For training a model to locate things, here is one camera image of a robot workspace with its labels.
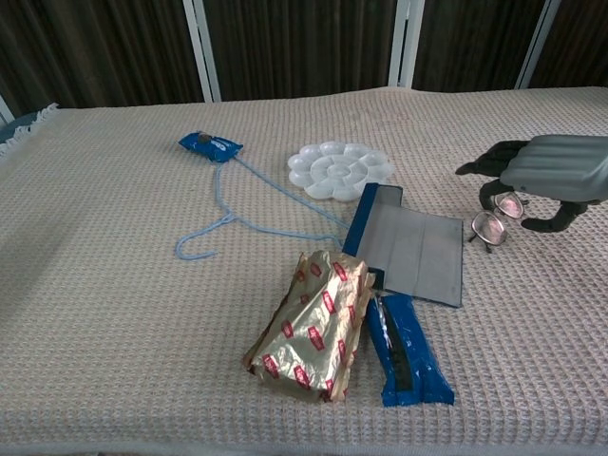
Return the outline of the dark brown pleated curtain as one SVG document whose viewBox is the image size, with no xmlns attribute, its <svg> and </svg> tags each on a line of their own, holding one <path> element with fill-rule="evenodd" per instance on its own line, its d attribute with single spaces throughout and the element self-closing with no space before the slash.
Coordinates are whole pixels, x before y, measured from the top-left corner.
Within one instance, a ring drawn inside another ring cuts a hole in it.
<svg viewBox="0 0 608 456">
<path fill-rule="evenodd" d="M 412 85 L 511 89 L 546 0 L 425 0 Z M 608 86 L 608 0 L 558 0 L 530 85 Z M 224 101 L 386 86 L 398 0 L 202 0 Z M 203 98 L 183 0 L 0 0 L 0 97 L 22 116 Z"/>
</svg>

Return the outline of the beige waffle tablecloth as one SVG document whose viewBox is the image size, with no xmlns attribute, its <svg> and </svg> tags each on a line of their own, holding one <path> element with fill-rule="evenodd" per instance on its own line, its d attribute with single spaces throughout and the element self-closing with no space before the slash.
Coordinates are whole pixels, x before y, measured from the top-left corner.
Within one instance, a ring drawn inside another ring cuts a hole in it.
<svg viewBox="0 0 608 456">
<path fill-rule="evenodd" d="M 293 100 L 49 109 L 0 152 L 0 454 L 608 456 L 608 204 L 571 228 L 508 226 L 464 249 L 463 305 L 415 310 L 453 406 L 386 408 L 363 338 L 344 402 L 261 386 L 243 354 L 302 252 L 324 247 L 231 223 L 189 133 L 282 185 L 308 143 L 389 155 L 411 209 L 470 219 L 479 176 L 455 170 L 501 140 L 608 136 L 608 88 L 430 93 L 398 87 Z M 233 158 L 224 201 L 264 227 L 344 231 Z"/>
</svg>

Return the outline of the right robot hand grey black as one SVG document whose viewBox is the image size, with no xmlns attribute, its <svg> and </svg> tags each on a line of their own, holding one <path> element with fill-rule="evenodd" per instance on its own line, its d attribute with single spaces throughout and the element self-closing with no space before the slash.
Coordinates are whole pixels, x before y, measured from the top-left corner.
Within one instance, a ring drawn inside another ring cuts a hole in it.
<svg viewBox="0 0 608 456">
<path fill-rule="evenodd" d="M 556 215 L 526 218 L 522 227 L 558 233 L 589 206 L 608 200 L 608 137 L 541 135 L 528 141 L 497 142 L 455 173 L 493 179 L 479 191 L 485 210 L 493 208 L 494 196 L 508 192 L 557 200 L 560 208 Z"/>
</svg>

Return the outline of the gold red snack bag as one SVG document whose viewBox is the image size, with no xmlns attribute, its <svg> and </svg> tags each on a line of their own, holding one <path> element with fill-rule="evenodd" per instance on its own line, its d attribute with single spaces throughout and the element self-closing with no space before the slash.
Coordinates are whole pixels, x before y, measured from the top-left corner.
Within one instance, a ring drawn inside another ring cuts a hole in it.
<svg viewBox="0 0 608 456">
<path fill-rule="evenodd" d="M 244 355 L 245 369 L 300 400 L 343 401 L 374 280 L 354 256 L 301 255 L 288 292 Z"/>
</svg>

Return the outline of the long blue snack packet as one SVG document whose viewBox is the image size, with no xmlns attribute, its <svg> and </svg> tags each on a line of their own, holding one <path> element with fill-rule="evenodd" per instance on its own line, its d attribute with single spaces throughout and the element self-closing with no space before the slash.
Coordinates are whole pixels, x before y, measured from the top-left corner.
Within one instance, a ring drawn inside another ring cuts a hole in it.
<svg viewBox="0 0 608 456">
<path fill-rule="evenodd" d="M 384 406 L 454 403 L 454 391 L 439 369 L 409 295 L 376 295 L 366 321 L 386 377 Z"/>
</svg>

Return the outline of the blue cookie packet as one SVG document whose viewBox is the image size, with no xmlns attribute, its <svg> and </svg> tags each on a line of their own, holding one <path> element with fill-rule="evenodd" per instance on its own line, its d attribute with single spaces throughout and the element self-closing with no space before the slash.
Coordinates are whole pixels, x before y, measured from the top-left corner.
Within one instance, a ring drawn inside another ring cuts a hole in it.
<svg viewBox="0 0 608 456">
<path fill-rule="evenodd" d="M 186 150 L 199 154 L 210 162 L 224 163 L 235 158 L 243 145 L 204 132 L 189 133 L 178 141 Z"/>
</svg>

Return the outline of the grey folder with eyeglasses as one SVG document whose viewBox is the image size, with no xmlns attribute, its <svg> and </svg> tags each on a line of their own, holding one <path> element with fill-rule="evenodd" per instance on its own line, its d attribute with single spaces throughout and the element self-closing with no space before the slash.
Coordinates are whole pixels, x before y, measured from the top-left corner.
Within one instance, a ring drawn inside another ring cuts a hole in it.
<svg viewBox="0 0 608 456">
<path fill-rule="evenodd" d="M 462 306 L 463 221 L 402 205 L 399 186 L 368 183 L 343 252 L 366 262 L 381 292 Z"/>
</svg>

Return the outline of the white flower paint palette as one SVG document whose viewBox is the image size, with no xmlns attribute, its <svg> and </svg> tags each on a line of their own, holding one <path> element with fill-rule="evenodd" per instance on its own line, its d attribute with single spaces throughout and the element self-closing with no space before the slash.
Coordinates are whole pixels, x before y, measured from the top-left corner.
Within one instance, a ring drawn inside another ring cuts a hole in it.
<svg viewBox="0 0 608 456">
<path fill-rule="evenodd" d="M 360 143 L 304 145 L 287 161 L 290 182 L 314 200 L 358 200 L 368 183 L 386 183 L 394 172 L 388 155 Z"/>
</svg>

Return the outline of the thin-framed eyeglasses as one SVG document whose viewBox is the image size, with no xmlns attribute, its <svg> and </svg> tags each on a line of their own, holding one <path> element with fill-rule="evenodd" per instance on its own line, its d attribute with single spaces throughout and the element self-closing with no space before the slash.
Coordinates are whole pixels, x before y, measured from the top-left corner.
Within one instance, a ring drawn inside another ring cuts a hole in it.
<svg viewBox="0 0 608 456">
<path fill-rule="evenodd" d="M 524 216 L 528 199 L 521 199 L 515 192 L 503 193 L 492 198 L 492 209 L 479 212 L 471 221 L 472 235 L 467 240 L 479 239 L 488 254 L 493 247 L 502 245 L 507 239 L 503 219 L 519 220 Z"/>
</svg>

